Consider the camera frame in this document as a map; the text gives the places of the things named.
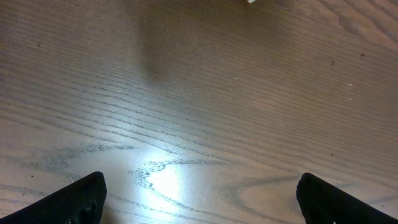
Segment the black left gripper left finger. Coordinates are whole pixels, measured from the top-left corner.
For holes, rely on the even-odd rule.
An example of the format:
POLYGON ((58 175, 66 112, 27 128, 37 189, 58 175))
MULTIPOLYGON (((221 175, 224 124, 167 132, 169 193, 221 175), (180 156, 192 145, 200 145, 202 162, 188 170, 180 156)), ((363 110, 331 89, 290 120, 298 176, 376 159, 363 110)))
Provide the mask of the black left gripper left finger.
POLYGON ((102 172, 84 178, 1 218, 3 224, 99 224, 107 195, 102 172))

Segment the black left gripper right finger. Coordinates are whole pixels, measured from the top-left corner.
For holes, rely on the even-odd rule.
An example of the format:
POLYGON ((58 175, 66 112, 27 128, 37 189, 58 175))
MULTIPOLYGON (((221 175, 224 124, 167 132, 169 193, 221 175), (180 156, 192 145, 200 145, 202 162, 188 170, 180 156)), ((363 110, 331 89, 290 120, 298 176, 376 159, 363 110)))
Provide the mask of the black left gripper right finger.
POLYGON ((306 224, 397 224, 396 218, 308 172, 298 182, 296 197, 306 224))

